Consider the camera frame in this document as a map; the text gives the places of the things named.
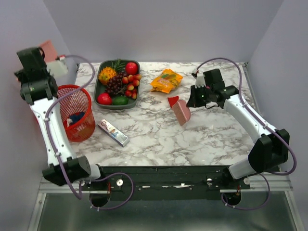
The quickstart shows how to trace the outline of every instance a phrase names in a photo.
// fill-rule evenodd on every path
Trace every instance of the white marble countertop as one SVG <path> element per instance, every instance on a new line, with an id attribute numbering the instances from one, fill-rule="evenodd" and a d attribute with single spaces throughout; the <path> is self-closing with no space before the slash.
<path id="1" fill-rule="evenodd" d="M 140 62 L 142 80 L 136 106 L 127 110 L 105 110 L 92 102 L 96 123 L 103 118 L 130 138 L 122 148 L 96 127 L 94 134 L 82 143 L 72 143 L 77 155 L 86 155 L 91 164 L 101 166 L 175 166 L 175 165 L 231 165 L 244 159 L 253 146 L 246 131 L 223 109 L 191 109 L 192 117 L 181 127 L 170 108 L 167 97 L 179 96 L 188 100 L 190 85 L 194 84 L 191 72 L 199 63 Z M 100 63 L 95 63 L 97 72 Z M 180 87 L 165 94 L 150 92 L 151 81 L 164 69 L 181 74 Z M 237 69 L 227 63 L 210 63 L 200 71 L 219 68 L 226 86 L 239 84 Z M 76 85 L 87 82 L 91 69 L 81 64 Z M 94 95 L 96 77 L 86 87 Z M 243 75 L 243 94 L 252 105 L 252 97 Z"/>

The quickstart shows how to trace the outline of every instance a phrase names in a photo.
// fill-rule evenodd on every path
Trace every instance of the snack bag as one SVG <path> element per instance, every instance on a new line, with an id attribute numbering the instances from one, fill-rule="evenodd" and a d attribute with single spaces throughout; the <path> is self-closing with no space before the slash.
<path id="1" fill-rule="evenodd" d="M 183 77 L 170 69 L 165 69 L 163 72 L 155 78 L 151 85 L 153 89 L 151 91 L 161 91 L 169 94 L 172 90 L 177 88 Z"/>

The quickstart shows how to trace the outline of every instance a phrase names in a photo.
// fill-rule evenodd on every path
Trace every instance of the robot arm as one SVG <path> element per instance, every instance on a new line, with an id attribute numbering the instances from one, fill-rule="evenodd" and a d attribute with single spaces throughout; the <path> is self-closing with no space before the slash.
<path id="1" fill-rule="evenodd" d="M 203 76 L 197 77 L 196 84 L 191 86 L 187 107 L 206 106 L 210 102 L 216 102 L 219 107 L 229 112 L 243 126 L 255 144 L 246 159 L 224 170 L 223 181 L 226 184 L 254 173 L 268 171 L 287 161 L 288 149 L 248 112 L 240 100 L 238 89 L 234 86 L 225 86 L 219 69 L 204 72 Z M 287 144 L 289 143 L 290 136 L 286 130 L 277 130 L 246 101 L 244 103 L 267 124 L 268 128 L 281 136 Z"/>
<path id="2" fill-rule="evenodd" d="M 45 63 L 40 48 L 29 48 L 17 53 L 23 69 L 15 75 L 21 82 L 21 97 L 30 105 L 39 123 L 45 141 L 49 168 L 43 170 L 43 176 L 50 182 L 62 186 L 66 184 L 59 166 L 59 155 L 67 176 L 71 182 L 76 180 L 93 180 L 101 176 L 97 165 L 90 165 L 85 156 L 78 157 L 69 144 L 60 115 L 60 105 L 56 104 L 49 114 L 51 138 L 57 149 L 53 150 L 50 137 L 47 134 L 45 114 L 50 106 L 57 101 L 56 81 L 54 77 L 67 72 L 62 58 L 51 63 Z"/>

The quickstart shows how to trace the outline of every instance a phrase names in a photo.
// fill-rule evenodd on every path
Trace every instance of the fruit tray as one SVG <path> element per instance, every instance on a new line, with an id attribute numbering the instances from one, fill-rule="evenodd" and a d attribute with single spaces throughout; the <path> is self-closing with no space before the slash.
<path id="1" fill-rule="evenodd" d="M 100 74 L 100 72 L 105 68 L 105 67 L 108 67 L 108 66 L 111 66 L 112 63 L 116 62 L 116 60 L 108 60 L 108 61 L 105 61 L 103 62 L 101 65 L 100 65 L 100 68 L 98 70 L 98 73 L 97 73 L 97 78 L 96 78 L 96 84 L 95 84 L 95 91 L 94 91 L 94 102 L 100 106 L 101 108 L 104 108 L 104 109 L 111 109 L 111 110 L 122 110 L 122 109 L 129 109 L 129 108 L 132 108 L 136 105 L 137 103 L 137 100 L 139 98 L 139 91 L 140 91 L 140 86 L 138 86 L 137 88 L 137 98 L 134 100 L 132 98 L 128 98 L 128 104 L 125 104 L 125 105 L 105 105 L 105 104 L 100 104 L 97 102 L 97 98 L 99 97 L 100 94 L 102 93 L 105 93 L 106 91 L 106 88 L 107 86 L 103 85 L 99 79 L 98 79 L 98 76 Z M 138 62 L 134 61 L 134 60 L 121 60 L 121 63 L 124 63 L 125 65 L 129 62 L 133 62 L 137 65 L 138 67 L 138 71 L 137 71 L 137 74 L 140 74 L 140 65 Z"/>

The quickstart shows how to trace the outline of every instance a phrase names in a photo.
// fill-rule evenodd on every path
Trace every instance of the gray wall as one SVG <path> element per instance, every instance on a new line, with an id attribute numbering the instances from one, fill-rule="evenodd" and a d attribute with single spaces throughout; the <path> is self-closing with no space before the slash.
<path id="1" fill-rule="evenodd" d="M 47 155 L 38 124 L 19 95 L 13 73 L 22 66 L 16 52 L 48 39 L 59 53 L 68 53 L 68 48 L 42 0 L 1 0 L 0 31 L 0 230 L 23 231 Z"/>
<path id="2" fill-rule="evenodd" d="M 285 0 L 248 67 L 264 117 L 286 128 L 298 167 L 290 178 L 295 199 L 308 229 L 308 1 Z M 284 169 L 290 169 L 289 161 Z"/>
<path id="3" fill-rule="evenodd" d="M 283 0 L 44 0 L 72 53 L 92 61 L 248 61 Z"/>

